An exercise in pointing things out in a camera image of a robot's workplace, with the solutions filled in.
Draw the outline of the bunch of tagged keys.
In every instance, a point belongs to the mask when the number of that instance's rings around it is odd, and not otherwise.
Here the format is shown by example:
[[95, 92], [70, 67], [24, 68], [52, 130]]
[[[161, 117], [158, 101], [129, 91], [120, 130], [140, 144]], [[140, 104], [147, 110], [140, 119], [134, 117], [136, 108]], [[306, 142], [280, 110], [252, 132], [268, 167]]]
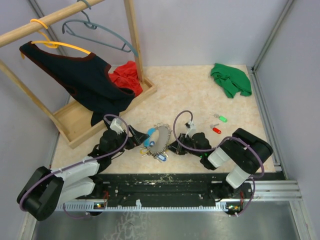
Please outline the bunch of tagged keys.
[[160, 153], [152, 153], [151, 150], [146, 147], [141, 148], [139, 150], [139, 153], [142, 157], [151, 156], [154, 159], [156, 159], [157, 161], [159, 161], [160, 163], [165, 163], [169, 158], [169, 155], [166, 153], [166, 151], [163, 151]]

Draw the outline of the large keyring with blue handle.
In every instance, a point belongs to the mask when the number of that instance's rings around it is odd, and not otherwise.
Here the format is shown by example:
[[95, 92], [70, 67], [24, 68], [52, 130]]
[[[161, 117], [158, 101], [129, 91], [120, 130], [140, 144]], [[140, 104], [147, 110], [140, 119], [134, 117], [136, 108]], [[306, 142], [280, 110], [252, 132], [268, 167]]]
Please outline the large keyring with blue handle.
[[148, 138], [143, 142], [147, 155], [158, 155], [166, 151], [172, 129], [168, 124], [158, 123], [147, 131]]

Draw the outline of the red tagged key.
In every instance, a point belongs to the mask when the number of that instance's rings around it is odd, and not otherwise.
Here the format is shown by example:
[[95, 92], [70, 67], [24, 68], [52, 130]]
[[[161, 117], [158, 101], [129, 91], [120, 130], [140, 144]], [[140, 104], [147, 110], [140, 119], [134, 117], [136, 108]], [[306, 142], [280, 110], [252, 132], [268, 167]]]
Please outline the red tagged key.
[[221, 134], [222, 131], [218, 128], [218, 123], [217, 124], [211, 124], [210, 128], [212, 129], [213, 132], [217, 133], [217, 134]]

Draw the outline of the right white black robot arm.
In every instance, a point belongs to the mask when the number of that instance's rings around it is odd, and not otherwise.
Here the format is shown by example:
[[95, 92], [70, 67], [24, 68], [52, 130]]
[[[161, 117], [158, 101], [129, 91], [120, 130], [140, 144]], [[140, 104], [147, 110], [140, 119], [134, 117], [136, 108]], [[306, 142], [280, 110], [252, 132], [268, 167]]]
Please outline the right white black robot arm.
[[213, 186], [212, 193], [216, 200], [240, 195], [243, 183], [253, 177], [274, 152], [269, 143], [242, 128], [238, 128], [215, 149], [212, 149], [203, 132], [192, 136], [181, 133], [168, 145], [168, 149], [177, 155], [200, 157], [200, 163], [208, 170], [216, 170], [229, 161], [235, 163], [225, 180]]

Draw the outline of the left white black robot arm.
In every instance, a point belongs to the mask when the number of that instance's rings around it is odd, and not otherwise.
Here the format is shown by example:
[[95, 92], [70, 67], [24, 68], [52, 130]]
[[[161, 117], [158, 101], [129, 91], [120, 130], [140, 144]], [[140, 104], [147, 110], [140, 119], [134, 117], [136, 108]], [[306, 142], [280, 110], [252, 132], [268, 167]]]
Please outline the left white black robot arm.
[[128, 132], [117, 133], [106, 130], [99, 143], [78, 163], [51, 170], [45, 166], [37, 168], [16, 202], [22, 211], [30, 213], [36, 220], [44, 221], [56, 208], [83, 196], [95, 199], [104, 192], [98, 174], [108, 168], [115, 157], [125, 150], [140, 146], [149, 134], [128, 127]]

